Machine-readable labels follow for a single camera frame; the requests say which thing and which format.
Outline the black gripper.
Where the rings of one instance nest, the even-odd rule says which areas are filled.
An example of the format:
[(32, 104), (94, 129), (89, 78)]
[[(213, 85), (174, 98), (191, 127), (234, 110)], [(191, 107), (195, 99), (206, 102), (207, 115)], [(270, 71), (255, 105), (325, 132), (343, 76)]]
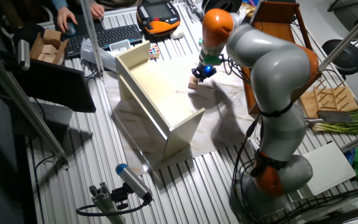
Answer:
[(197, 68), (193, 68), (191, 72), (199, 82), (203, 83), (205, 79), (216, 73), (216, 69), (212, 65), (203, 65), (202, 63), (199, 63)]

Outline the person's left hand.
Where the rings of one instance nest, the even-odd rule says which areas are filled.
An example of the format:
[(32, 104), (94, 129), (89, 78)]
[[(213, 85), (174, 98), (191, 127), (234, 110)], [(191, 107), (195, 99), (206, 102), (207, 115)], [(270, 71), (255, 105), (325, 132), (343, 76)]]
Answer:
[(91, 9), (91, 15), (93, 17), (93, 19), (100, 19), (103, 18), (104, 16), (104, 7), (98, 3), (92, 3), (90, 4), (90, 9)]

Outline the person's right hand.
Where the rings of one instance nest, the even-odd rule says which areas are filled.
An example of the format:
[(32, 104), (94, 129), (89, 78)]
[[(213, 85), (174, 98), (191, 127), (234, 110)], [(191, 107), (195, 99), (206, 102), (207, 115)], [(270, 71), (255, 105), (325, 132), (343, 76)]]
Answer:
[(70, 20), (75, 25), (78, 24), (74, 13), (72, 13), (69, 8), (61, 7), (58, 11), (57, 15), (57, 24), (58, 28), (65, 33), (68, 30), (68, 20)]

